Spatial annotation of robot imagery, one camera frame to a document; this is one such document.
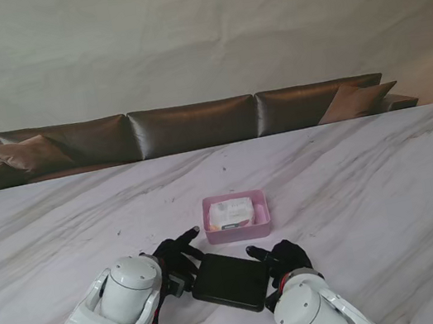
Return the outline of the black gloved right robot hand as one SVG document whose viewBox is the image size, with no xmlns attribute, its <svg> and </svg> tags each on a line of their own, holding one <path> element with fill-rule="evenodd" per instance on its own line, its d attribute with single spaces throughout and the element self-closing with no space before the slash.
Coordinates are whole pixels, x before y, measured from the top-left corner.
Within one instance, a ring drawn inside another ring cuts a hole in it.
<svg viewBox="0 0 433 324">
<path fill-rule="evenodd" d="M 282 240 L 268 251 L 256 246 L 246 246 L 248 256 L 263 262 L 272 279 L 272 287 L 279 288 L 283 277 L 295 269 L 312 269 L 312 261 L 305 250 L 288 240 Z"/>
</svg>

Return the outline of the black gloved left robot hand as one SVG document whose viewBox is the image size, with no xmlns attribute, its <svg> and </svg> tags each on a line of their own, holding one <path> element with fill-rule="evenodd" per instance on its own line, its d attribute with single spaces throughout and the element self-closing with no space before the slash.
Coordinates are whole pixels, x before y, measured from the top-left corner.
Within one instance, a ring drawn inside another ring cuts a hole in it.
<svg viewBox="0 0 433 324">
<path fill-rule="evenodd" d="M 202 251 L 191 245 L 199 232 L 200 227 L 194 226 L 177 239 L 168 239 L 160 243 L 153 255 L 162 261 L 168 275 L 194 282 L 198 267 L 193 260 L 202 261 L 205 256 Z"/>
</svg>

